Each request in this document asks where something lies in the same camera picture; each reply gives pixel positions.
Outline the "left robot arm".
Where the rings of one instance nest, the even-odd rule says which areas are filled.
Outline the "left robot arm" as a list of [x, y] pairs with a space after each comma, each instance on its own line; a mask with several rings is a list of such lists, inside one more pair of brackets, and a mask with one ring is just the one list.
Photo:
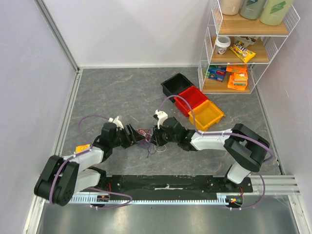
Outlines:
[[101, 192], [105, 190], [107, 180], [92, 166], [107, 160], [114, 148], [126, 149], [144, 139], [130, 124], [122, 127], [107, 122], [86, 150], [65, 157], [49, 157], [35, 184], [34, 194], [52, 204], [65, 206], [73, 194], [88, 187]]

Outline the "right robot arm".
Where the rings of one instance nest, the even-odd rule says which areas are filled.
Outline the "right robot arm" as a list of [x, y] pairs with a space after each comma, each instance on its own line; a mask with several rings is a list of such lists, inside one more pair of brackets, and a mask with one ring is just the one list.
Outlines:
[[176, 143], [184, 151], [222, 150], [235, 160], [223, 178], [223, 186], [229, 192], [236, 191], [246, 176], [259, 172], [267, 153], [272, 154], [269, 142], [246, 127], [236, 124], [233, 128], [217, 132], [185, 129], [175, 117], [153, 117], [151, 143], [164, 146]]

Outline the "black plastic bin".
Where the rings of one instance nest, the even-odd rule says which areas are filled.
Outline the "black plastic bin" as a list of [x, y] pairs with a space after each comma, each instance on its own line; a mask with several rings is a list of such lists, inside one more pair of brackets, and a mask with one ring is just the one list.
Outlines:
[[177, 95], [193, 85], [183, 74], [177, 73], [161, 83], [165, 96]]

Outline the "yellow plastic bin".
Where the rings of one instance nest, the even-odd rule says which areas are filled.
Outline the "yellow plastic bin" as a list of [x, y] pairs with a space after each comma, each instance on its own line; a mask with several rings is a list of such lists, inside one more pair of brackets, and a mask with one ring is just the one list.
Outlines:
[[210, 100], [207, 100], [193, 109], [195, 121], [192, 112], [189, 112], [189, 122], [196, 126], [200, 131], [207, 131], [212, 125], [217, 124], [225, 114]]

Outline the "red plastic bin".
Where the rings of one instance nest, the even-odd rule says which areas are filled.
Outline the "red plastic bin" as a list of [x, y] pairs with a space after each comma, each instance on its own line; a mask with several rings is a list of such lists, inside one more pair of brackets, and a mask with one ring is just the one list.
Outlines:
[[191, 109], [194, 109], [208, 100], [208, 98], [195, 86], [190, 86], [178, 95], [185, 99], [190, 105], [189, 108], [184, 100], [179, 97], [174, 97], [175, 106], [185, 117], [189, 117]]

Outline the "blue green box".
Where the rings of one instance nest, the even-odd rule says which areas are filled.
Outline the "blue green box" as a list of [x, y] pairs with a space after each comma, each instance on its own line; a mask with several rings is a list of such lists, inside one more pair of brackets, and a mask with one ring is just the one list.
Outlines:
[[223, 82], [226, 76], [226, 66], [224, 65], [210, 65], [204, 73], [205, 78]]

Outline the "orange snack packs stack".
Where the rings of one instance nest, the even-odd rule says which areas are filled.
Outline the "orange snack packs stack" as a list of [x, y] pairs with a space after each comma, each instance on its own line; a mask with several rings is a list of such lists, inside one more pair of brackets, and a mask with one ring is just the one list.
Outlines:
[[228, 64], [226, 72], [230, 73], [227, 87], [229, 89], [244, 91], [248, 85], [246, 64]]

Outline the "white paper coffee cup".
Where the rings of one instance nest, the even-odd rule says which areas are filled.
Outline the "white paper coffee cup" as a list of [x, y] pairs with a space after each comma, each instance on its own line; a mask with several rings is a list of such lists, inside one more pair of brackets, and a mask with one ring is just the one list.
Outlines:
[[231, 39], [227, 36], [218, 36], [215, 40], [215, 53], [223, 55], [231, 45]]

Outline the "yellow candy bag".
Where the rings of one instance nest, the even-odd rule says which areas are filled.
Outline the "yellow candy bag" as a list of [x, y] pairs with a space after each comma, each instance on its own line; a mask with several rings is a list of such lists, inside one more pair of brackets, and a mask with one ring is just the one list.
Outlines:
[[256, 56], [256, 53], [243, 47], [240, 43], [234, 43], [229, 48], [244, 63], [248, 63]]

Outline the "brown white snack box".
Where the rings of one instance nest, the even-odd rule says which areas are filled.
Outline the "brown white snack box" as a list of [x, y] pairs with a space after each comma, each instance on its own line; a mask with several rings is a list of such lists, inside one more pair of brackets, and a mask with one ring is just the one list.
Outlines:
[[234, 43], [240, 43], [243, 47], [247, 48], [249, 45], [254, 45], [258, 38], [254, 36], [234, 37]]

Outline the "beige bottle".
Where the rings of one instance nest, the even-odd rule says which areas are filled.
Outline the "beige bottle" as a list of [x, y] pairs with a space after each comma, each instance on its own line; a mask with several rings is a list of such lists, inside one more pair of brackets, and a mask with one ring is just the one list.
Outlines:
[[220, 9], [222, 14], [233, 16], [236, 15], [242, 5], [243, 0], [221, 0]]

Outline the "grey green bottle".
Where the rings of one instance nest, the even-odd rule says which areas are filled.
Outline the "grey green bottle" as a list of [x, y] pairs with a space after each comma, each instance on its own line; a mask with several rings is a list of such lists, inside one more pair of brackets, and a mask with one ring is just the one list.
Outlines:
[[244, 0], [240, 15], [249, 20], [256, 20], [262, 13], [266, 0]]

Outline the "light green bottle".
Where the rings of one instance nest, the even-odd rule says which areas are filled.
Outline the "light green bottle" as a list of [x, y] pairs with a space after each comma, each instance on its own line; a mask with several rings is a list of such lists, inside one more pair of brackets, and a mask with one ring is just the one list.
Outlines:
[[277, 26], [284, 19], [293, 0], [269, 0], [259, 20], [266, 25]]

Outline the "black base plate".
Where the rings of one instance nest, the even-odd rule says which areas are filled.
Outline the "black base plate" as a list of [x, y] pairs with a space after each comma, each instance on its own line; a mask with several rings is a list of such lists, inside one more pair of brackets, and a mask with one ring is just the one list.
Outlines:
[[217, 193], [252, 193], [251, 179], [239, 185], [213, 175], [102, 175], [96, 188], [135, 198], [212, 198]]

